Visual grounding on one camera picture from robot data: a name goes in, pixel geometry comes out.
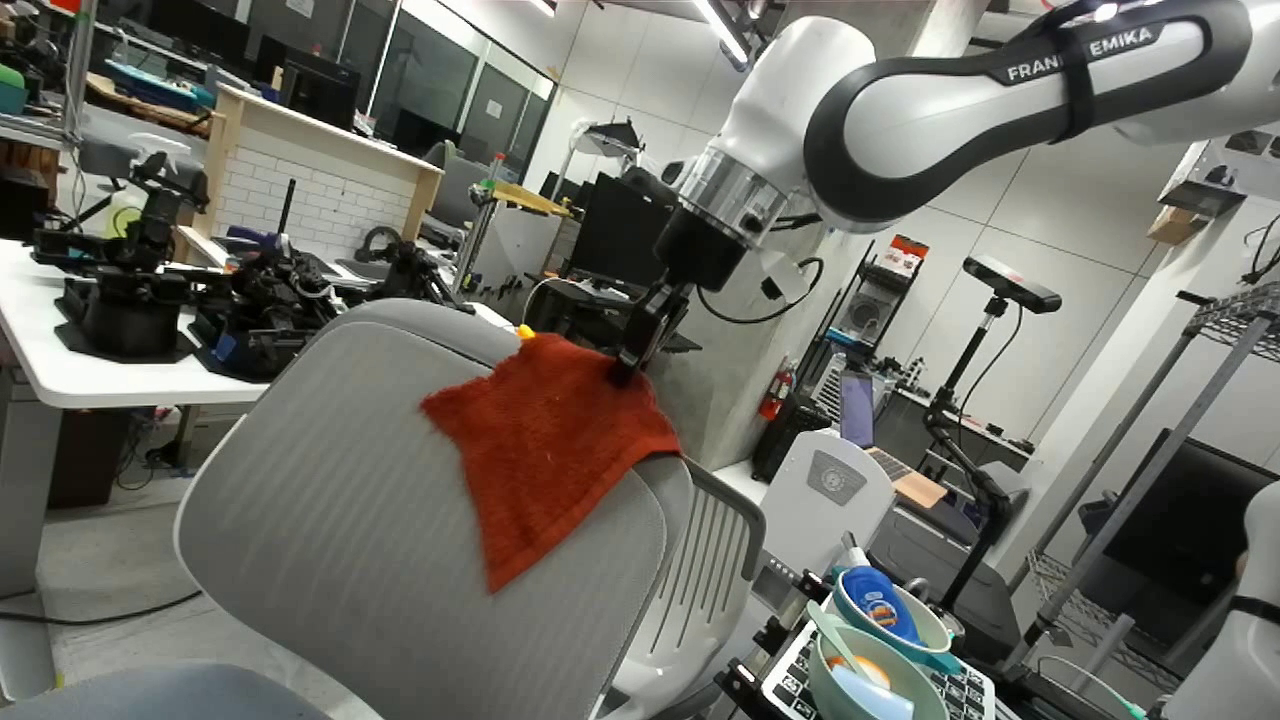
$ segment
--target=table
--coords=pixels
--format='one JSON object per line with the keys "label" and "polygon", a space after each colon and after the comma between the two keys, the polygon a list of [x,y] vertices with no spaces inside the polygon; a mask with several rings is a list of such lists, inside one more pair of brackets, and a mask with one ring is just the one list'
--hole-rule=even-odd
{"label": "table", "polygon": [[[55,297],[58,267],[33,266],[23,246],[0,240],[0,327],[10,365],[0,377],[0,609],[45,613],[35,587],[48,481],[66,407],[151,407],[151,405],[252,405],[267,385],[211,377],[195,358],[180,365],[115,365],[66,353]],[[45,623],[0,619],[0,696],[51,688]]]}

